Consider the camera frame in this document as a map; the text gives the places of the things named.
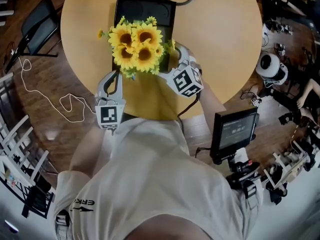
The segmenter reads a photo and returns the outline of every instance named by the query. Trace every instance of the sunflower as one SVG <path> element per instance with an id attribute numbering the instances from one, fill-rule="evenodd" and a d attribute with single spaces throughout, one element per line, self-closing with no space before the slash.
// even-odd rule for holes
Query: sunflower
<path id="1" fill-rule="evenodd" d="M 122 44 L 123 46 L 125 46 L 125 51 L 129 54 L 134 54 L 136 52 L 136 49 L 130 45 L 127 45 L 125 43 Z"/>
<path id="2" fill-rule="evenodd" d="M 132 28 L 133 35 L 133 43 L 132 46 L 136 47 L 143 42 L 147 42 L 150 44 L 151 48 L 154 50 L 157 49 L 159 43 L 162 42 L 161 38 L 161 30 L 157 30 L 156 26 L 152 26 L 150 23 L 147 25 L 146 23 L 142 23 L 141 26 L 138 25 L 136 28 Z"/>
<path id="3" fill-rule="evenodd" d="M 176 41 L 174 39 L 171 39 L 171 45 L 172 45 L 172 50 L 175 51 L 175 49 L 176 49 Z"/>
<path id="4" fill-rule="evenodd" d="M 111 26 L 111 27 L 109 28 L 109 32 L 108 32 L 108 33 L 109 33 L 109 34 L 112 33 L 112 31 L 114 30 L 114 28 L 115 28 L 114 26 Z"/>
<path id="5" fill-rule="evenodd" d="M 122 23 L 124 23 L 125 20 L 126 20 L 125 16 L 122 16 L 118 24 L 122 25 Z"/>
<path id="6" fill-rule="evenodd" d="M 136 75 L 136 70 L 134 68 L 130 69 L 120 69 L 121 73 L 126 77 L 126 78 L 134 78 Z"/>
<path id="7" fill-rule="evenodd" d="M 125 45 L 117 46 L 112 51 L 114 62 L 120 66 L 122 70 L 128 70 L 134 67 L 138 55 L 136 53 L 127 52 L 127 47 Z"/>
<path id="8" fill-rule="evenodd" d="M 129 23 L 129 26 L 131 28 L 136 28 L 137 26 L 139 26 L 139 24 L 136 21 L 134 21 L 133 23 Z"/>
<path id="9" fill-rule="evenodd" d="M 152 16 L 150 16 L 150 17 L 148 17 L 147 19 L 146 19 L 146 21 L 148 22 L 148 23 L 151 23 L 152 25 L 157 25 L 157 20 L 156 20 L 156 18 L 155 17 L 152 17 Z"/>
<path id="10" fill-rule="evenodd" d="M 109 33 L 109 40 L 108 42 L 111 43 L 112 47 L 117 47 L 122 44 L 126 44 L 128 46 L 131 46 L 132 44 L 132 37 L 131 37 L 131 27 L 122 24 L 122 25 L 117 25 L 112 29 L 112 33 Z"/>
<path id="11" fill-rule="evenodd" d="M 161 57 L 164 54 L 164 47 L 162 45 L 159 44 L 159 46 L 157 47 L 157 49 L 155 49 L 155 55 L 157 57 Z"/>
<path id="12" fill-rule="evenodd" d="M 104 31 L 102 29 L 100 29 L 99 32 L 98 32 L 98 39 L 102 38 L 105 35 L 106 34 L 104 33 Z"/>
<path id="13" fill-rule="evenodd" d="M 158 65 L 155 65 L 154 68 L 150 69 L 150 73 L 152 73 L 153 75 L 158 75 L 160 71 L 160 67 Z"/>
<path id="14" fill-rule="evenodd" d="M 147 42 L 139 45 L 136 48 L 137 58 L 135 59 L 134 66 L 136 70 L 141 72 L 148 72 L 150 69 L 154 69 L 159 65 L 156 51 L 152 49 L 151 45 Z"/>

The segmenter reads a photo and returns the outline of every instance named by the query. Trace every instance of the monitor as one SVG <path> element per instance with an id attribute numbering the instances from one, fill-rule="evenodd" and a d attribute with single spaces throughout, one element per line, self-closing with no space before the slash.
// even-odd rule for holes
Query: monitor
<path id="1" fill-rule="evenodd" d="M 257 107 L 215 114 L 210 156 L 213 161 L 232 156 L 251 140 L 257 116 Z"/>

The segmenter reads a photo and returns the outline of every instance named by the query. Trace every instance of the round wooden table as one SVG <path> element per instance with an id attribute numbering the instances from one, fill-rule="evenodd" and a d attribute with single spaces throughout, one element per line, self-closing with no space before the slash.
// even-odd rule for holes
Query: round wooden table
<path id="1" fill-rule="evenodd" d="M 65 0 L 61 37 L 75 75 L 93 94 L 111 71 L 107 39 L 98 39 L 114 24 L 117 0 Z M 262 20 L 256 0 L 193 0 L 177 6 L 172 37 L 188 47 L 203 70 L 203 79 L 222 103 L 234 96 L 252 74 L 262 45 Z M 153 120 L 175 120 L 193 100 L 175 95 L 163 79 L 137 74 L 123 78 L 125 112 Z M 182 118 L 201 114 L 199 103 Z"/>

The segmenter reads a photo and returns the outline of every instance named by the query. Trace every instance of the white t-shirt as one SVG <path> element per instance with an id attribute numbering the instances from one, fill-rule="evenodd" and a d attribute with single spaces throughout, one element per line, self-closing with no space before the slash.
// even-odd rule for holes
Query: white t-shirt
<path id="1" fill-rule="evenodd" d="M 213 240 L 242 240 L 258 214 L 222 174 L 189 156 L 176 121 L 142 118 L 119 126 L 110 161 L 92 179 L 61 172 L 55 205 L 54 218 L 69 212 L 75 240 L 123 240 L 162 214 L 193 222 Z"/>

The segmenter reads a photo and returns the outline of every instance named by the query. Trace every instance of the small display screen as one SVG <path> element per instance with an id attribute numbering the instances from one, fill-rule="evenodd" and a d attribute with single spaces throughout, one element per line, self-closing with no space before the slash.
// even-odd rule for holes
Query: small display screen
<path id="1" fill-rule="evenodd" d="M 251 137 L 255 114 L 248 117 L 226 122 L 222 126 L 219 149 L 224 149 L 233 144 L 242 142 Z"/>

